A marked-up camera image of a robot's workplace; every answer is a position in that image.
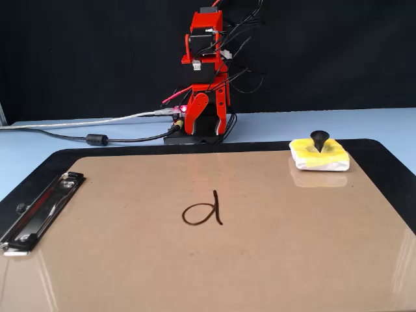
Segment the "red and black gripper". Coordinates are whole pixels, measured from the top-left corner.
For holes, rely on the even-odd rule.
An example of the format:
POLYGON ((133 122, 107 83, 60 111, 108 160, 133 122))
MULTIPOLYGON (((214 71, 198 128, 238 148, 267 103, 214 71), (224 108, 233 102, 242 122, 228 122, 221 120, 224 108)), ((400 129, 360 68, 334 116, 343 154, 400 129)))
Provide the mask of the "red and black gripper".
POLYGON ((211 86, 208 84, 192 85, 192 95, 187 105, 184 121, 186 134, 194 134, 196 130, 194 124, 201 113, 217 113, 216 134, 223 135, 226 128, 229 100, 229 89, 224 83, 211 86))

